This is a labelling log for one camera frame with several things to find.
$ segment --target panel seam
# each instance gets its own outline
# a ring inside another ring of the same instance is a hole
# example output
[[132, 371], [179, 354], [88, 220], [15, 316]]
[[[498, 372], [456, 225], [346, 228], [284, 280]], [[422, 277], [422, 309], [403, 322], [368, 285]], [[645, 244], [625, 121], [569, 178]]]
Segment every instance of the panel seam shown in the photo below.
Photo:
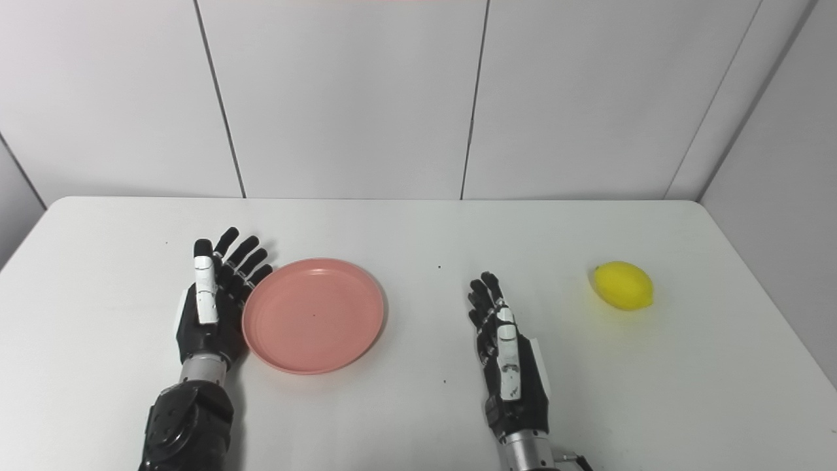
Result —
[[465, 166], [462, 168], [462, 187], [460, 189], [460, 201], [465, 198], [465, 179], [468, 176], [468, 159], [470, 157], [471, 138], [474, 136], [474, 116], [476, 113], [476, 97], [480, 91], [480, 73], [482, 72], [482, 54], [485, 51], [485, 31], [488, 29], [488, 12], [491, 8], [491, 0], [485, 0], [485, 18], [482, 23], [482, 39], [480, 40], [480, 57], [476, 64], [476, 82], [474, 83], [474, 101], [471, 104], [471, 119], [468, 128], [468, 144], [465, 147]]
[[32, 190], [32, 193], [35, 195], [35, 199], [37, 199], [38, 203], [41, 205], [41, 208], [43, 208], [44, 211], [47, 210], [47, 205], [44, 203], [44, 199], [41, 198], [41, 194], [38, 193], [38, 189], [35, 188], [35, 185], [32, 183], [32, 180], [29, 179], [29, 176], [26, 174], [26, 170], [23, 170], [23, 165], [20, 164], [18, 157], [14, 155], [14, 152], [12, 152], [12, 148], [9, 147], [8, 142], [6, 142], [6, 139], [3, 137], [2, 133], [0, 133], [0, 145], [6, 148], [8, 156], [12, 159], [12, 162], [14, 162], [15, 167], [18, 168], [20, 175], [23, 177], [23, 181], [25, 181], [26, 185], [29, 186], [29, 189]]
[[239, 166], [239, 157], [235, 152], [235, 145], [233, 144], [233, 133], [229, 130], [229, 120], [227, 119], [227, 110], [223, 105], [223, 98], [221, 97], [221, 86], [218, 84], [218, 75], [215, 73], [215, 64], [212, 59], [212, 53], [209, 51], [209, 40], [207, 39], [206, 28], [203, 26], [203, 15], [201, 8], [198, 5], [198, 0], [193, 0], [195, 5], [195, 14], [198, 16], [198, 27], [201, 30], [201, 40], [203, 41], [203, 49], [207, 55], [207, 62], [209, 63], [209, 73], [212, 75], [212, 82], [215, 87], [215, 96], [218, 98], [218, 108], [221, 110], [221, 118], [223, 119], [223, 128], [227, 133], [227, 143], [229, 144], [229, 154], [233, 158], [233, 166], [235, 167], [235, 176], [239, 180], [239, 189], [241, 190], [241, 197], [247, 198], [247, 191], [244, 190], [244, 179], [241, 177], [241, 167]]
[[756, 5], [756, 9], [752, 12], [752, 16], [750, 17], [750, 22], [747, 24], [747, 27], [744, 29], [744, 34], [742, 35], [741, 39], [738, 41], [738, 46], [735, 48], [735, 52], [732, 53], [732, 58], [730, 59], [729, 64], [727, 64], [727, 68], [724, 70], [723, 75], [721, 75], [721, 80], [718, 82], [718, 87], [715, 88], [715, 92], [712, 94], [712, 98], [709, 100], [709, 105], [706, 106], [706, 109], [703, 111], [703, 116], [701, 116], [701, 121], [697, 124], [697, 129], [695, 129], [695, 133], [692, 134], [691, 140], [689, 141], [689, 145], [686, 146], [686, 151], [683, 153], [683, 157], [680, 159], [680, 163], [677, 164], [677, 169], [675, 170], [674, 175], [671, 176], [671, 181], [669, 182], [669, 186], [665, 189], [665, 193], [663, 193], [663, 198], [666, 199], [671, 191], [671, 186], [674, 185], [675, 180], [677, 180], [677, 174], [680, 172], [680, 169], [683, 167], [683, 162], [686, 161], [686, 156], [689, 155], [689, 151], [691, 150], [692, 144], [695, 143], [695, 139], [697, 139], [697, 135], [700, 134], [701, 128], [703, 127], [703, 122], [706, 120], [706, 117], [709, 115], [709, 110], [712, 108], [712, 104], [715, 103], [715, 99], [718, 97], [718, 92], [721, 91], [721, 87], [723, 86], [724, 80], [727, 78], [727, 74], [729, 73], [730, 69], [732, 68], [732, 64], [735, 62], [736, 57], [738, 56], [738, 51], [741, 50], [742, 44], [744, 44], [744, 39], [747, 37], [747, 33], [750, 32], [750, 27], [752, 26], [753, 20], [756, 19], [756, 15], [758, 15], [759, 8], [762, 7], [762, 3], [764, 0], [759, 0], [758, 5]]
[[788, 55], [788, 51], [790, 50], [793, 43], [796, 42], [796, 38], [799, 36], [799, 32], [802, 31], [802, 27], [805, 23], [808, 22], [808, 17], [811, 16], [811, 12], [814, 10], [817, 2], [819, 0], [810, 0], [808, 5], [805, 7], [805, 10], [802, 12], [802, 15], [799, 17], [799, 21], [797, 21], [796, 26], [793, 27], [793, 31], [788, 37], [788, 41], [782, 47], [782, 50], [779, 52], [776, 61], [773, 63], [773, 66], [770, 68], [767, 77], [765, 77], [764, 81], [762, 82], [761, 86], [758, 87], [758, 91], [756, 92], [756, 96], [752, 99], [750, 106], [747, 108], [747, 112], [744, 113], [744, 117], [738, 123], [735, 132], [730, 137], [727, 146], [724, 148], [724, 151], [721, 153], [721, 156], [718, 158], [718, 161], [715, 163], [714, 169], [709, 174], [709, 178], [706, 180], [706, 183], [703, 185], [703, 189], [698, 194], [696, 201], [703, 200], [703, 197], [706, 196], [706, 191], [709, 189], [709, 186], [712, 184], [712, 181], [718, 175], [718, 171], [721, 170], [721, 166], [726, 162], [727, 157], [729, 156], [730, 151], [732, 150], [732, 146], [735, 145], [735, 142], [738, 140], [738, 137], [741, 136], [741, 132], [744, 130], [744, 127], [747, 125], [747, 122], [750, 121], [750, 116], [756, 110], [756, 106], [758, 102], [761, 101], [762, 96], [764, 96], [764, 92], [768, 89], [770, 82], [773, 81], [773, 77], [776, 75], [776, 71], [778, 70], [779, 66], [784, 62], [785, 56]]

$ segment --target white wall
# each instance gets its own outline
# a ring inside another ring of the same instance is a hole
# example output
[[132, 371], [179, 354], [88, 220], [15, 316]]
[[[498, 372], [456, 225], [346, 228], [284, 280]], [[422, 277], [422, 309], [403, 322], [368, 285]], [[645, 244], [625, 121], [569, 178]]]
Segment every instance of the white wall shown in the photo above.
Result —
[[43, 212], [44, 208], [0, 139], [0, 268]]
[[820, 0], [702, 203], [837, 385], [836, 23]]
[[47, 204], [240, 196], [188, 0], [5, 0], [0, 132]]
[[[198, 1], [250, 196], [459, 198], [486, 0]], [[493, 0], [464, 196], [695, 198], [807, 1]], [[193, 2], [8, 0], [0, 58], [48, 204], [241, 195]]]
[[[784, 1], [759, 21], [792, 28], [804, 0]], [[663, 198], [760, 3], [492, 1], [465, 197]], [[743, 74], [755, 90], [764, 70]]]
[[458, 199], [485, 0], [199, 0], [248, 196]]

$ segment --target white table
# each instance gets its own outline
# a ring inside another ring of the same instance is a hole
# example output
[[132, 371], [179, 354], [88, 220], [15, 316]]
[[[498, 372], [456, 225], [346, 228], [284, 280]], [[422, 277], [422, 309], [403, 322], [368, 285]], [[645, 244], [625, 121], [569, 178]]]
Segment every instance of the white table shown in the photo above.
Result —
[[[497, 470], [465, 299], [486, 269], [541, 340], [554, 445], [597, 471], [837, 468], [837, 391], [697, 204], [69, 198], [0, 273], [0, 469], [136, 469], [180, 370], [193, 241], [229, 225], [276, 266], [356, 263], [388, 302], [342, 370], [244, 361], [229, 471]], [[593, 294], [616, 259], [651, 275], [654, 306]]]

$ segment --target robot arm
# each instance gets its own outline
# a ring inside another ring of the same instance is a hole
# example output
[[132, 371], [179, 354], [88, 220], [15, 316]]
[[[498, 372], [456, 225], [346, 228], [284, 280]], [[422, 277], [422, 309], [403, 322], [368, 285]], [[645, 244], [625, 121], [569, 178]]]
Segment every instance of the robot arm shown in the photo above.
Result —
[[212, 243], [195, 242], [195, 283], [188, 289], [177, 329], [180, 381], [157, 398], [148, 414], [140, 471], [222, 471], [229, 449], [233, 404], [223, 383], [246, 349], [241, 313], [247, 297], [272, 268], [251, 236], [223, 261], [238, 236], [234, 227]]
[[484, 272], [470, 283], [468, 317], [476, 327], [477, 354], [482, 363], [488, 400], [485, 416], [502, 448], [510, 471], [556, 469], [573, 461], [592, 471], [583, 456], [564, 455], [556, 460], [549, 444], [549, 385], [541, 371], [537, 342], [517, 328], [514, 314], [503, 299], [500, 282]]

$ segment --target yellow lemon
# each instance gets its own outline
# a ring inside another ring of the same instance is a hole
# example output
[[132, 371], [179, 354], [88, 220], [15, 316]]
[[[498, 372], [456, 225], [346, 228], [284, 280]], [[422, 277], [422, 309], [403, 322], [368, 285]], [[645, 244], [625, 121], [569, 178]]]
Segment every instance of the yellow lemon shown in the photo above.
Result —
[[626, 261], [610, 261], [596, 267], [593, 287], [607, 304], [625, 311], [645, 308], [654, 302], [651, 278]]

